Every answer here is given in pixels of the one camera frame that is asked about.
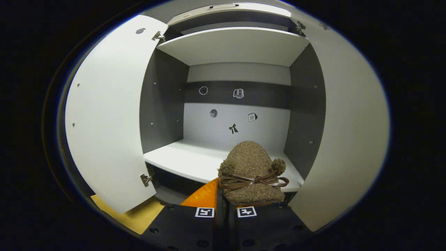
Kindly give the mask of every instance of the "brown bow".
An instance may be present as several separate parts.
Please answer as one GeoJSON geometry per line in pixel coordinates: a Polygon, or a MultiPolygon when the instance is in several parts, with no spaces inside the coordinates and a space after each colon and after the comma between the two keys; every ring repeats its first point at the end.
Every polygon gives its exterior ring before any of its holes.
{"type": "Polygon", "coordinates": [[[249,185],[256,184],[256,183],[262,183],[262,184],[265,184],[268,186],[273,186],[273,187],[284,187],[284,186],[288,185],[289,180],[285,177],[277,178],[275,176],[276,172],[277,172],[277,170],[275,170],[265,176],[256,176],[254,178],[250,177],[250,176],[245,176],[245,175],[242,175],[239,173],[233,173],[229,177],[220,178],[219,186],[220,186],[220,188],[223,188],[223,189],[234,190],[234,189],[244,188],[249,185]],[[228,181],[228,180],[236,180],[239,183],[223,184],[224,181],[228,181]],[[272,182],[272,180],[283,180],[285,183],[272,182]]]}

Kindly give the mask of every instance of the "yellow surface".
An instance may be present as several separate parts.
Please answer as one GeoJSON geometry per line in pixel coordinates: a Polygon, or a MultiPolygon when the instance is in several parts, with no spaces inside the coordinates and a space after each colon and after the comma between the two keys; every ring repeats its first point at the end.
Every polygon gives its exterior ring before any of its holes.
{"type": "Polygon", "coordinates": [[[135,208],[123,214],[118,214],[115,210],[105,204],[97,194],[91,196],[91,198],[102,211],[108,213],[112,218],[137,234],[144,233],[164,208],[156,198],[152,197],[135,208]]]}
{"type": "Polygon", "coordinates": [[[195,191],[180,205],[191,207],[217,208],[217,188],[219,179],[211,180],[206,185],[195,191]]]}

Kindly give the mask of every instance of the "black background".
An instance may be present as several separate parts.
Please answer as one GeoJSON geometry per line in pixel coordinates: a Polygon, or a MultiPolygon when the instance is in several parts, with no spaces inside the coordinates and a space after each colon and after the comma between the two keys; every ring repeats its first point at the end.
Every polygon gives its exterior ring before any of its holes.
{"type": "MultiPolygon", "coordinates": [[[[2,121],[10,124],[2,156],[5,249],[147,250],[147,244],[83,212],[64,195],[45,160],[41,114],[51,77],[70,50],[123,10],[136,14],[149,4],[79,0],[5,5],[5,70],[12,75],[2,84],[2,121]]],[[[440,45],[445,35],[436,27],[440,6],[430,1],[297,5],[364,52],[382,77],[392,116],[390,151],[376,186],[345,218],[299,249],[438,250],[444,245],[437,214],[444,211],[440,199],[445,190],[440,154],[434,149],[439,138],[434,93],[440,91],[434,73],[441,72],[435,67],[444,67],[440,45]]]]}

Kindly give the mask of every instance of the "fuzzy brown fabric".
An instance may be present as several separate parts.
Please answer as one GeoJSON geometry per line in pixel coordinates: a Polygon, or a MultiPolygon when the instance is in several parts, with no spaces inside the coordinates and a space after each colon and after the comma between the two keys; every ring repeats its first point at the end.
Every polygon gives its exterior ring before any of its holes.
{"type": "MultiPolygon", "coordinates": [[[[237,144],[227,158],[221,163],[219,177],[223,178],[232,173],[247,176],[264,176],[277,170],[280,175],[285,171],[285,161],[268,156],[265,149],[252,141],[244,141],[237,144]]],[[[257,183],[236,190],[223,190],[226,199],[235,206],[265,205],[283,201],[285,195],[279,187],[272,187],[257,183]]]]}

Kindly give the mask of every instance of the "orange object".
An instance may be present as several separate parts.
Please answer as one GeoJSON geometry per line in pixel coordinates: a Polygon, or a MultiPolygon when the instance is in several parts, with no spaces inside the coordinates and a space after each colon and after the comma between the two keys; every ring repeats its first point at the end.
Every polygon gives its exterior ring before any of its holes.
{"type": "Polygon", "coordinates": [[[191,207],[217,208],[217,188],[219,179],[211,180],[206,185],[195,191],[180,205],[191,207]]]}

